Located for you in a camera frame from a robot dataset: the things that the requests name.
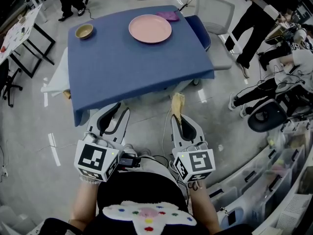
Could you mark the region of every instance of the bowl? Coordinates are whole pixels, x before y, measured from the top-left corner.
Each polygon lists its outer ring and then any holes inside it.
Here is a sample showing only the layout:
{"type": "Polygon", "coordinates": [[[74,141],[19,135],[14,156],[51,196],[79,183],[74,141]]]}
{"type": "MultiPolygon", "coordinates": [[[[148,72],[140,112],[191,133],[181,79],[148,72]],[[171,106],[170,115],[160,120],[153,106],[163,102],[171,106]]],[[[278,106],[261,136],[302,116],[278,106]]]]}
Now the bowl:
{"type": "Polygon", "coordinates": [[[87,39],[88,37],[91,36],[92,31],[93,31],[93,26],[91,24],[87,23],[87,24],[80,26],[76,30],[75,36],[77,38],[80,38],[80,39],[87,39]]]}

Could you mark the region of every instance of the office chair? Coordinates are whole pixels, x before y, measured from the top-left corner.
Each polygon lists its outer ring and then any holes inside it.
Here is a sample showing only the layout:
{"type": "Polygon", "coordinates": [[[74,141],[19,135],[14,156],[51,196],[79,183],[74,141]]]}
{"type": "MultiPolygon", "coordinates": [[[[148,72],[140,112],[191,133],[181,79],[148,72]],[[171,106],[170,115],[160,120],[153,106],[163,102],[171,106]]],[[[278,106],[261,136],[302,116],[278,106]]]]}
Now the office chair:
{"type": "Polygon", "coordinates": [[[22,72],[21,69],[18,69],[13,76],[9,76],[9,60],[6,59],[1,65],[0,65],[0,91],[5,87],[4,93],[2,95],[2,98],[4,100],[8,99],[8,106],[11,108],[13,107],[13,104],[10,104],[10,91],[11,88],[19,88],[21,91],[23,88],[18,85],[12,84],[15,76],[18,72],[22,72]]]}

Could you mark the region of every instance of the white cloth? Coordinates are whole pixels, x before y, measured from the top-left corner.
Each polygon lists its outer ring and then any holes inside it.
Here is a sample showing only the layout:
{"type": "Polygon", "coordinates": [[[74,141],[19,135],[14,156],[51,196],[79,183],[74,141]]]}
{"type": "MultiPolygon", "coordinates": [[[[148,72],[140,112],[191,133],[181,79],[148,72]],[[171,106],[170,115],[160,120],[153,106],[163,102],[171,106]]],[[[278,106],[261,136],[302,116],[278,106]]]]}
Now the white cloth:
{"type": "Polygon", "coordinates": [[[293,35],[293,41],[298,43],[304,41],[307,38],[307,31],[303,28],[299,28],[293,35]]]}
{"type": "Polygon", "coordinates": [[[313,54],[308,49],[297,49],[292,51],[292,57],[294,65],[299,65],[299,67],[295,69],[292,75],[287,74],[284,70],[276,73],[276,84],[278,85],[282,82],[297,83],[303,80],[303,88],[309,92],[313,92],[313,54]]]}

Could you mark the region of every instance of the plastic container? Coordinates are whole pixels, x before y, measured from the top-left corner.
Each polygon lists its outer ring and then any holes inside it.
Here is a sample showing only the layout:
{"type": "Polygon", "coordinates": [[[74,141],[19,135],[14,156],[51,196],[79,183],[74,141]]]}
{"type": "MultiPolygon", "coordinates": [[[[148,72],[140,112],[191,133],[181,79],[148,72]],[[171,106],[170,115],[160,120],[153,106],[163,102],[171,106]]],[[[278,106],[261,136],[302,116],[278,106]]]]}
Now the plastic container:
{"type": "Polygon", "coordinates": [[[282,202],[291,188],[291,169],[265,171],[262,177],[244,194],[252,202],[247,222],[259,226],[282,202]]]}
{"type": "Polygon", "coordinates": [[[276,149],[265,148],[253,160],[222,182],[207,189],[215,210],[226,207],[242,196],[279,157],[276,149]]]}
{"type": "Polygon", "coordinates": [[[303,165],[305,162],[305,151],[304,146],[295,149],[285,149],[278,160],[273,164],[272,170],[292,170],[292,180],[293,184],[297,179],[303,165]]]}

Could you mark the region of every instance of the gray chair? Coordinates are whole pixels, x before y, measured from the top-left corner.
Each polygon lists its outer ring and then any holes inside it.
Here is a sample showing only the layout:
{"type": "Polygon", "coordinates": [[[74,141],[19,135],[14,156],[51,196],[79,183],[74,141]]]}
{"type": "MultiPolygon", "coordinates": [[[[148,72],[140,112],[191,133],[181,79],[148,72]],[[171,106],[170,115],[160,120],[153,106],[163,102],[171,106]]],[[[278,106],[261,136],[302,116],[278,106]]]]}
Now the gray chair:
{"type": "Polygon", "coordinates": [[[231,54],[241,54],[242,48],[232,33],[228,32],[234,15],[235,5],[226,0],[197,0],[196,12],[211,37],[208,56],[214,70],[228,70],[233,60],[231,54]],[[237,52],[229,52],[224,44],[224,34],[228,34],[237,47],[237,52]]]}

